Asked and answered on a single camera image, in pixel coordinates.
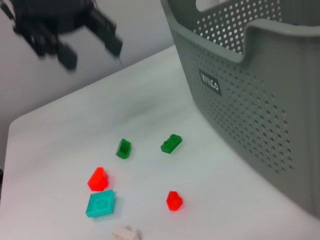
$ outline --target red lego brick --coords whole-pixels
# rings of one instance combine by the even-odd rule
[[[92,191],[101,192],[108,186],[108,176],[103,167],[97,167],[88,181],[88,186]]]
[[[166,199],[166,204],[168,205],[170,211],[177,211],[182,205],[182,202],[182,198],[176,191],[169,192],[168,198]]]

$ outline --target gray plastic basket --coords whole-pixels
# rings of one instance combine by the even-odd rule
[[[261,175],[320,217],[319,0],[161,0],[197,107]]]

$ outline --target green block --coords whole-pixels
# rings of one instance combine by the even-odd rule
[[[164,153],[171,154],[181,142],[182,138],[180,136],[172,134],[169,139],[163,143],[161,150]]]
[[[118,150],[116,151],[116,155],[121,159],[127,159],[130,155],[131,151],[131,142],[122,139],[119,143]]]
[[[91,194],[85,214],[89,218],[112,214],[115,201],[116,195],[113,190]]]

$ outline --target white block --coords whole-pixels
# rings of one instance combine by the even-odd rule
[[[116,240],[141,240],[137,231],[132,231],[128,227],[116,227],[112,232]]]

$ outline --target white wall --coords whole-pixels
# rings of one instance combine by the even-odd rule
[[[38,60],[0,11],[0,167],[13,120],[174,44],[160,0],[97,3],[117,23],[117,33],[123,38],[120,58],[124,66],[88,30],[81,29],[62,38],[78,53],[77,71],[71,74],[55,58]]]

